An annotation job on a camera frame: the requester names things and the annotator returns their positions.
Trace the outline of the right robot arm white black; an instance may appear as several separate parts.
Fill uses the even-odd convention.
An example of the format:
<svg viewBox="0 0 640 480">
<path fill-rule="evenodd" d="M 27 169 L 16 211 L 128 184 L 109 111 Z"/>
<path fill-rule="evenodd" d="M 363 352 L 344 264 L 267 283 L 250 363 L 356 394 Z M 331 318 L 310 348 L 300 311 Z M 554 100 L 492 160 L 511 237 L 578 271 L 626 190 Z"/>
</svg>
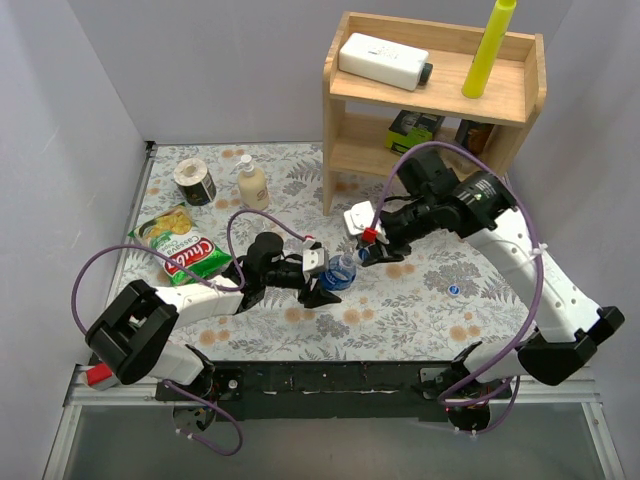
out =
<svg viewBox="0 0 640 480">
<path fill-rule="evenodd" d="M 386 211 L 364 201 L 344 213 L 347 231 L 364 250 L 363 265 L 399 262 L 412 242 L 447 230 L 481 253 L 529 306 L 514 339 L 465 349 L 434 379 L 439 391 L 454 388 L 471 398 L 490 382 L 520 375 L 558 385 L 623 325 L 617 307 L 598 305 L 562 271 L 524 207 L 492 172 L 461 180 L 429 148 L 407 152 L 393 174 L 409 195 L 406 205 Z"/>
</svg>

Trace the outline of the blue label water bottle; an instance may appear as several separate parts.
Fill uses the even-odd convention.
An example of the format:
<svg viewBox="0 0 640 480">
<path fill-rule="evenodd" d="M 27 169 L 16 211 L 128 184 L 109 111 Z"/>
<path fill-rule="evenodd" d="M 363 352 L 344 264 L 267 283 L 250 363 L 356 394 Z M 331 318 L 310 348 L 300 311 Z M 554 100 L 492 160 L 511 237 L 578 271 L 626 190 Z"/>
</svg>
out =
<svg viewBox="0 0 640 480">
<path fill-rule="evenodd" d="M 328 291 L 348 289 L 355 280 L 356 262 L 350 253 L 335 255 L 330 258 L 328 268 L 322 272 L 319 280 Z"/>
</svg>

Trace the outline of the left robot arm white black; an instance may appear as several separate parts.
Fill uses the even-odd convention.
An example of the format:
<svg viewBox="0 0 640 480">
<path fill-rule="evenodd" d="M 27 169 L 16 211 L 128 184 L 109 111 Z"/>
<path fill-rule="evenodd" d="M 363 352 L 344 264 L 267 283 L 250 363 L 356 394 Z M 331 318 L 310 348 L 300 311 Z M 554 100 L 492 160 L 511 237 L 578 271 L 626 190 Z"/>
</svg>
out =
<svg viewBox="0 0 640 480">
<path fill-rule="evenodd" d="M 89 327 L 85 341 L 124 385 L 151 376 L 178 384 L 190 399 L 203 399 L 212 390 L 215 366 L 196 348 L 170 342 L 174 329 L 243 313 L 269 287 L 296 291 L 306 309 L 340 303 L 320 281 L 329 258 L 319 242 L 307 237 L 302 252 L 293 255 L 285 255 L 283 247 L 275 233 L 257 235 L 239 264 L 208 285 L 154 288 L 132 281 Z"/>
</svg>

